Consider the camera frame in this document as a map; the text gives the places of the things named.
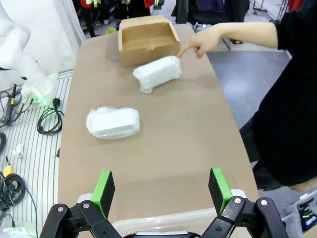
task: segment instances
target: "person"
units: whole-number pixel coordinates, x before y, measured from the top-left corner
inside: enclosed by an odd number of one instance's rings
[[[221,23],[198,32],[180,50],[200,59],[222,37],[291,49],[289,64],[240,129],[258,189],[317,185],[317,4],[286,13],[279,23]]]

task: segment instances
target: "yellow connector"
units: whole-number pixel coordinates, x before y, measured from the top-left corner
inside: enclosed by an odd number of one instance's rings
[[[3,171],[3,176],[4,177],[7,177],[8,175],[12,174],[13,173],[13,167],[11,165],[8,165],[4,168],[4,171]]]

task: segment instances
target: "beige tabletop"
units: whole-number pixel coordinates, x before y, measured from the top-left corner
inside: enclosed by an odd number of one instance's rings
[[[187,25],[175,29],[182,44],[194,34]],[[74,205],[93,192],[102,170],[111,170],[111,222],[210,208],[211,167],[221,167],[230,187],[255,201],[247,153],[207,56],[197,60],[188,51],[180,79],[144,94],[134,67],[120,64],[117,37],[95,37],[81,46],[63,123],[58,202]],[[102,106],[137,109],[140,132],[119,140],[93,137],[86,116]]]

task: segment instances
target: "cardboard box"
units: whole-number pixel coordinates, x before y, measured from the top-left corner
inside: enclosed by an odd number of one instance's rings
[[[180,40],[172,23],[158,15],[122,20],[118,44],[122,65],[129,67],[177,55]]]

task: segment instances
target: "bubble-wrapped package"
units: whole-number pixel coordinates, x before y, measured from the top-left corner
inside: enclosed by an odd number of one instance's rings
[[[152,93],[154,87],[182,75],[180,60],[176,56],[167,56],[136,68],[133,75],[140,82],[141,92]]]
[[[86,127],[98,138],[124,138],[140,131],[139,113],[133,108],[101,107],[88,113]]]

